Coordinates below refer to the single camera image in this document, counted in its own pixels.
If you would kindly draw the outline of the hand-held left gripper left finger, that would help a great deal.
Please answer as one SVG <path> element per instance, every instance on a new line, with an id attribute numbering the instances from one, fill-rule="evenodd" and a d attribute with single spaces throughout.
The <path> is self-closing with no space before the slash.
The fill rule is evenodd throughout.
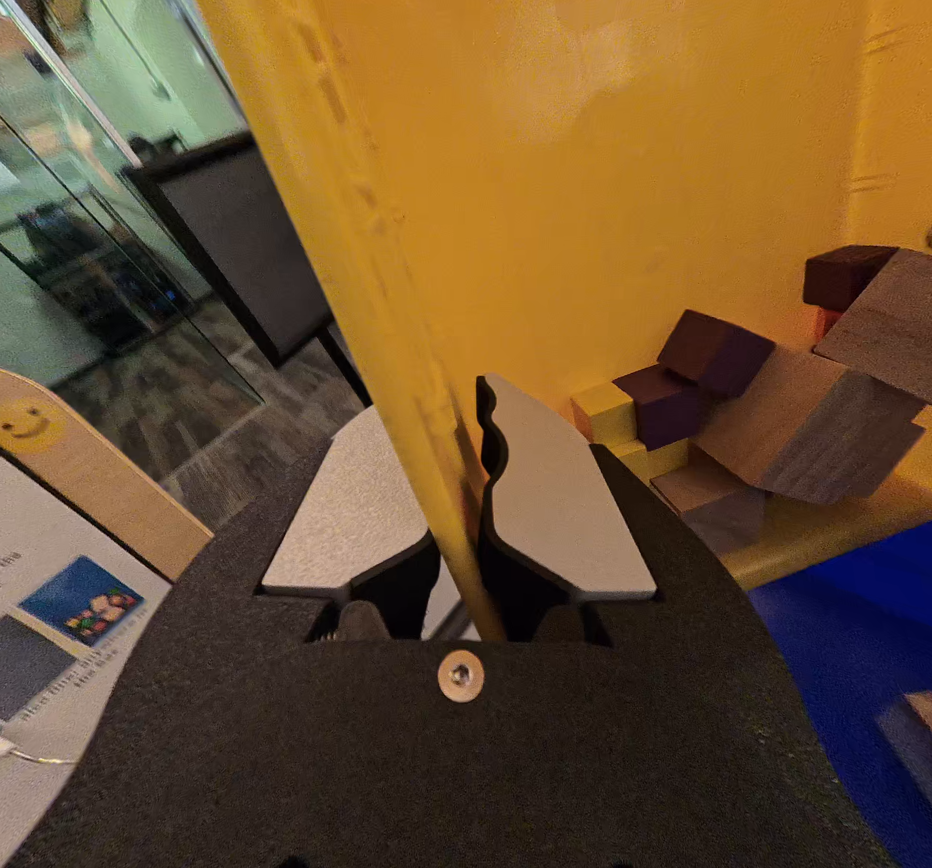
<path id="1" fill-rule="evenodd" d="M 367 601 L 419 641 L 441 553 L 376 407 L 333 437 L 261 579 L 264 595 Z"/>

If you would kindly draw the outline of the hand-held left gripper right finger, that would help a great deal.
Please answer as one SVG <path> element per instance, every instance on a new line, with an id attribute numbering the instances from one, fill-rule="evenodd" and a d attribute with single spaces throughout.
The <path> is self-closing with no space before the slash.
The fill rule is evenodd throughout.
<path id="1" fill-rule="evenodd" d="M 555 607 L 646 602 L 654 580 L 591 443 L 496 373 L 475 380 L 483 432 L 476 554 L 508 641 L 531 641 Z"/>

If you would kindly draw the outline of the pile of wooden cubes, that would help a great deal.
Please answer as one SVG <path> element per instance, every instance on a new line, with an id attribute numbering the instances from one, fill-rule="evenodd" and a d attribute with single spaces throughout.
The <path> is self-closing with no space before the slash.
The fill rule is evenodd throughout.
<path id="1" fill-rule="evenodd" d="M 925 429 L 917 419 L 930 405 L 930 256 L 891 246 L 844 246 L 806 262 L 802 300 L 840 316 L 809 352 L 764 342 L 757 335 L 688 311 L 662 349 L 658 365 L 615 384 L 637 405 L 654 403 L 654 388 L 722 390 L 725 376 L 752 380 L 728 396 L 691 436 L 687 466 L 656 477 L 655 486 L 679 513 L 664 521 L 673 541 L 698 536 L 697 508 L 725 506 L 729 490 L 708 487 L 699 504 L 687 491 L 698 481 L 741 481 L 814 508 L 849 505 L 858 517 L 866 500 L 896 470 Z"/>

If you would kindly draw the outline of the blue plastic box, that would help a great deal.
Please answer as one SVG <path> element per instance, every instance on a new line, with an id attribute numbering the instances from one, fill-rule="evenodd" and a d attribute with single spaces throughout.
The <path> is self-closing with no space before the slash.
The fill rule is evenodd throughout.
<path id="1" fill-rule="evenodd" d="M 899 866 L 931 865 L 931 524 L 753 588 L 845 791 Z"/>

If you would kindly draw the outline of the yellow plastic box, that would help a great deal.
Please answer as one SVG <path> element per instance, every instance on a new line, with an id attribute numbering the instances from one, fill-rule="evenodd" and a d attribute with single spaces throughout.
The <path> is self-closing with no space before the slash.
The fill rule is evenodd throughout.
<path id="1" fill-rule="evenodd" d="M 480 634 L 474 380 L 568 399 L 693 307 L 809 347 L 872 0 L 196 0 Z"/>

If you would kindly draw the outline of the wooden instruction board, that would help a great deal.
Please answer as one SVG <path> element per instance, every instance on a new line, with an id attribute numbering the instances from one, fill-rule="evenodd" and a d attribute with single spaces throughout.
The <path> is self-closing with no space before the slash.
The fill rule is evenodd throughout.
<path id="1" fill-rule="evenodd" d="M 1 855 L 63 792 L 137 642 L 213 539 L 51 390 L 1 374 Z"/>

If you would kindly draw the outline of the black framed sign stand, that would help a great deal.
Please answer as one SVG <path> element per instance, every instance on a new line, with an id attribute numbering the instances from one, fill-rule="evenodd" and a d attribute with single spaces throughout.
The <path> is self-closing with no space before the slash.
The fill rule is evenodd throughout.
<path id="1" fill-rule="evenodd" d="M 317 341 L 363 406 L 372 404 L 333 338 L 333 312 L 250 131 L 122 175 L 273 368 Z"/>

